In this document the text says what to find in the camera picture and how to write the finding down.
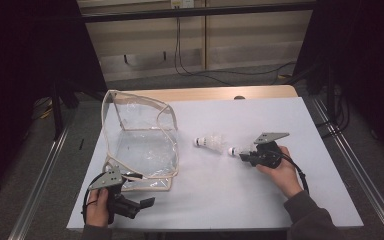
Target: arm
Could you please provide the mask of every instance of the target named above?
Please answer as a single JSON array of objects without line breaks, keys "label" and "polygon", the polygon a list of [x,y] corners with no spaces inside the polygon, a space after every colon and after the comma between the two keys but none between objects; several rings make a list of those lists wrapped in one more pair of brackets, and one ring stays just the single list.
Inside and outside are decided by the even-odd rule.
[{"label": "arm", "polygon": [[[289,156],[286,147],[280,147]],[[333,225],[326,209],[319,208],[306,191],[299,185],[294,166],[286,160],[276,169],[257,165],[256,168],[267,175],[288,198],[284,204],[292,220],[288,239],[345,239],[341,231]]]},{"label": "arm", "polygon": [[86,224],[82,240],[111,239],[112,230],[108,228],[107,210],[108,190],[92,190],[88,200]]}]

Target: person's right arm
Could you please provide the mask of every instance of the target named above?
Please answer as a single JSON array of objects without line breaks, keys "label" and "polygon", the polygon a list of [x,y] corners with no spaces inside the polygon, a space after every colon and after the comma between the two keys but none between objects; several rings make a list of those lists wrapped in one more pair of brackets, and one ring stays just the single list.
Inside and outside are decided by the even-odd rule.
[{"label": "person's right arm", "polygon": [[[289,156],[286,147],[280,146],[280,149]],[[301,188],[295,167],[291,163],[282,159],[280,165],[275,169],[262,165],[257,165],[256,168],[269,175],[288,198],[284,204],[292,220],[288,239],[345,239],[342,232],[333,224],[329,212],[319,208],[308,193]]]}]

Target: beige wall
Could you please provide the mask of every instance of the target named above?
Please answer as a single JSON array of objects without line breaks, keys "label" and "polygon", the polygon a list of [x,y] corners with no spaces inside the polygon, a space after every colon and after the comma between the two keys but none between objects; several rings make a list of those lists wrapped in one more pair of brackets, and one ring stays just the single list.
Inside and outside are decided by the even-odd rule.
[{"label": "beige wall", "polygon": [[[154,1],[83,7],[81,12],[84,14],[113,13],[170,8],[170,1]],[[196,0],[195,7],[203,6],[204,2],[204,0]],[[212,7],[239,5],[238,2],[241,5],[253,5],[280,1],[207,0],[208,5]],[[299,42],[304,38],[310,15],[311,11],[209,16],[207,17],[207,49],[203,49],[204,17],[181,18],[182,49],[209,51],[217,47]],[[176,19],[88,23],[87,28],[98,57],[174,51],[176,47]]]}]

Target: hand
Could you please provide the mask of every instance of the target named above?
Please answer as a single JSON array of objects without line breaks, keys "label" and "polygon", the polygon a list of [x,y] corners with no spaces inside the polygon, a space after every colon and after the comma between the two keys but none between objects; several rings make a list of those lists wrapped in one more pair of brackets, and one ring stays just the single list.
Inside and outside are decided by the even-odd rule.
[{"label": "hand", "polygon": [[[289,156],[289,151],[286,147],[279,146],[279,148],[284,154]],[[260,172],[269,175],[288,199],[303,190],[298,183],[295,167],[285,159],[282,159],[280,165],[275,169],[260,164],[256,168]]]},{"label": "hand", "polygon": [[86,224],[96,227],[108,227],[108,209],[107,209],[107,200],[108,200],[108,190],[102,188],[99,193],[98,190],[92,190],[90,192],[88,206],[87,206],[87,215],[86,215]]}]

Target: black horizontal bar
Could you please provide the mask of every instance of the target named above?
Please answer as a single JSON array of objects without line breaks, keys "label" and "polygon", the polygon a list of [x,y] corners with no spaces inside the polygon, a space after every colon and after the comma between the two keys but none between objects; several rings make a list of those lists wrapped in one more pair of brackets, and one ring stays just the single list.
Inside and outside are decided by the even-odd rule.
[{"label": "black horizontal bar", "polygon": [[52,17],[46,19],[38,19],[39,22],[114,22],[142,19],[158,19],[158,18],[177,18],[177,17],[196,17],[196,16],[214,16],[229,14],[245,14],[245,13],[267,13],[267,12],[288,12],[288,11],[305,11],[313,10],[316,2],[302,3],[281,3],[281,4],[265,4],[250,6],[232,6],[232,7],[205,7],[205,8],[182,8],[182,9],[165,9],[151,10],[142,12],[127,13],[107,13],[107,14],[84,14],[79,17]]}]

